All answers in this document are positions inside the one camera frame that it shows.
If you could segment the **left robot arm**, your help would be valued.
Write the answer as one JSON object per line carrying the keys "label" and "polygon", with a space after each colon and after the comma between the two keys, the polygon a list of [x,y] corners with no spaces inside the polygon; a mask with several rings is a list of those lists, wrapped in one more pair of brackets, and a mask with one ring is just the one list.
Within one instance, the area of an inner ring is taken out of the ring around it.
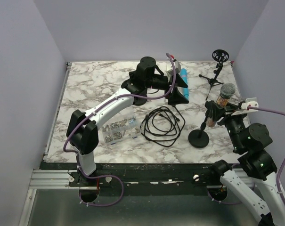
{"label": "left robot arm", "polygon": [[181,66],[174,56],[168,54],[167,57],[171,62],[171,70],[167,73],[160,70],[154,58],[145,56],[111,97],[85,112],[76,110],[72,113],[63,150],[68,152],[67,144],[76,148],[73,152],[81,171],[80,181],[84,185],[91,186],[95,183],[94,172],[97,167],[93,151],[99,143],[98,131],[112,117],[132,105],[145,104],[150,99],[148,89],[164,91],[160,97],[166,98],[169,105],[189,103],[178,90],[188,87],[180,76]]}

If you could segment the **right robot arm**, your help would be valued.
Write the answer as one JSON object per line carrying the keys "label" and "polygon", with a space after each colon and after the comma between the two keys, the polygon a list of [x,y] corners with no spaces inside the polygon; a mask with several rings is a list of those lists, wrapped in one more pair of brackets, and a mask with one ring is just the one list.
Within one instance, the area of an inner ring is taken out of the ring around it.
{"label": "right robot arm", "polygon": [[260,226],[285,226],[285,191],[280,182],[284,168],[278,168],[265,148],[272,143],[266,125],[253,123],[244,126],[248,113],[263,111],[256,98],[248,98],[225,107],[214,101],[205,103],[207,116],[224,125],[231,139],[234,152],[239,154],[239,165],[259,189],[258,196],[250,189],[224,160],[209,167],[208,179],[217,185],[222,183],[251,212]]}

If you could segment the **glitter silver microphone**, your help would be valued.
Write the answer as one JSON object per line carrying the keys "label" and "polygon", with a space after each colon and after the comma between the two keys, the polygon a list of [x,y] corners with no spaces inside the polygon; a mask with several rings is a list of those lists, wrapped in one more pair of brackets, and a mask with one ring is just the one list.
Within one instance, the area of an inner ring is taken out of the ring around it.
{"label": "glitter silver microphone", "polygon": [[[220,107],[225,107],[229,102],[229,99],[235,94],[235,92],[236,87],[233,83],[224,83],[220,88],[220,94],[215,103]],[[214,127],[215,124],[216,121],[213,119],[213,105],[211,105],[206,125],[209,127]]]}

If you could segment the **black round-base mic stand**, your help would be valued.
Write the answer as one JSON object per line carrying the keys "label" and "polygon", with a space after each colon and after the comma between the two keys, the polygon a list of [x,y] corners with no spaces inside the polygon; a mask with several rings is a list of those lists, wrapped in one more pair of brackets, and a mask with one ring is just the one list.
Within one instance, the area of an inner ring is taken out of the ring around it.
{"label": "black round-base mic stand", "polygon": [[[147,97],[147,89],[143,90],[141,93],[138,94],[139,96]],[[147,102],[147,99],[134,97],[133,105],[135,106],[142,106]]]}

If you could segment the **black tripod shock-mount stand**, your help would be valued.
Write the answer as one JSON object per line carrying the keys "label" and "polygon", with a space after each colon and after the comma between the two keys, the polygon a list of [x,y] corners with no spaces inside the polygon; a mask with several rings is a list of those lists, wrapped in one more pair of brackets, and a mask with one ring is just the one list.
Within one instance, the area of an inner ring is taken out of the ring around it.
{"label": "black tripod shock-mount stand", "polygon": [[206,79],[208,81],[208,84],[210,85],[210,88],[209,88],[209,91],[208,91],[208,94],[207,94],[205,100],[208,99],[209,94],[211,92],[211,89],[213,87],[215,87],[217,85],[223,85],[222,82],[219,82],[217,80],[217,77],[219,76],[220,72],[222,71],[222,68],[224,66],[223,64],[229,60],[229,54],[225,50],[217,49],[217,50],[213,51],[212,58],[213,58],[214,61],[217,62],[216,68],[215,68],[215,70],[213,70],[214,77],[213,78],[208,78],[208,77],[205,77],[205,76],[199,74],[199,77],[203,78],[203,79]]}

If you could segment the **black desk mic stand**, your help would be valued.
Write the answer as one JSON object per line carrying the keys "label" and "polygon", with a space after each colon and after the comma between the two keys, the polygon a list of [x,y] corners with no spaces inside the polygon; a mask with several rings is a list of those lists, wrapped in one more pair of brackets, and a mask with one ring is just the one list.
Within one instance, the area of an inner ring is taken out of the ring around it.
{"label": "black desk mic stand", "polygon": [[205,119],[202,122],[200,129],[194,129],[188,135],[189,143],[195,148],[204,148],[209,143],[209,136],[204,131],[206,128],[206,121],[208,119],[208,115],[209,115],[209,110],[207,110],[205,113]]}

